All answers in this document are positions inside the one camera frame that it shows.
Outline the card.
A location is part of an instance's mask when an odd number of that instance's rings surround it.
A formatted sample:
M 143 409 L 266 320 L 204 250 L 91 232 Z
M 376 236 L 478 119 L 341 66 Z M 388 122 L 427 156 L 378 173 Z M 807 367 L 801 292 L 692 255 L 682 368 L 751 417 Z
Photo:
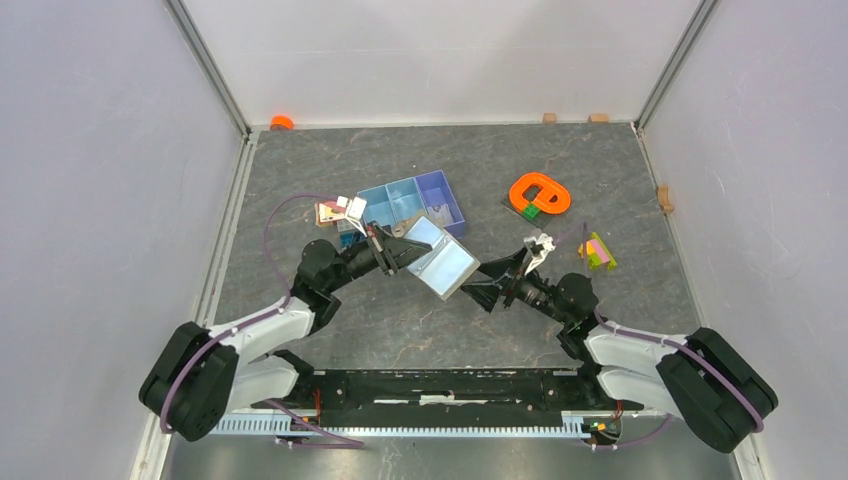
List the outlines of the card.
M 453 215 L 448 204 L 429 206 L 427 215 L 438 225 L 447 226 L 454 223 Z

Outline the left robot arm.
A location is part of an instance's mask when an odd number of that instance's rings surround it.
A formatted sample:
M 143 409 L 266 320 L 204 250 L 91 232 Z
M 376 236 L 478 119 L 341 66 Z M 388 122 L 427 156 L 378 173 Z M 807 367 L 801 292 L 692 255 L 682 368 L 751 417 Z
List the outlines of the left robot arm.
M 196 441 L 232 410 L 267 400 L 306 405 L 314 381 L 300 361 L 274 348 L 327 326 L 341 306 L 335 291 L 374 270 L 391 276 L 433 250 L 426 242 L 398 238 L 376 223 L 365 240 L 339 251 L 328 240 L 303 249 L 294 283 L 272 305 L 211 329 L 180 325 L 139 391 L 165 433 Z

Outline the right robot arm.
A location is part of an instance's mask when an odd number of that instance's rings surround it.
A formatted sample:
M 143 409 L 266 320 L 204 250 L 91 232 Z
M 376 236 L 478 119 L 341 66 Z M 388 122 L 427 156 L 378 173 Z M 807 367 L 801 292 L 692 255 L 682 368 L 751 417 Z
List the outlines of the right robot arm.
M 776 391 L 717 331 L 660 335 L 622 326 L 599 311 L 591 279 L 564 274 L 557 283 L 533 268 L 530 249 L 485 262 L 482 279 L 461 287 L 485 311 L 519 301 L 563 327 L 566 354 L 588 374 L 577 382 L 591 408 L 630 401 L 682 420 L 707 446 L 732 452 L 759 433 L 779 405 Z

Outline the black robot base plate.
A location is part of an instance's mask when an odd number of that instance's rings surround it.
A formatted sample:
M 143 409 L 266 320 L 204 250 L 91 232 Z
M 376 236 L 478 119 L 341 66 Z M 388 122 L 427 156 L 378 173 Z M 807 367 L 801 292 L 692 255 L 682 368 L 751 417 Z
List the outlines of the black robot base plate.
M 564 412 L 641 411 L 582 368 L 324 369 L 281 350 L 299 378 L 279 402 L 322 427 L 554 427 Z

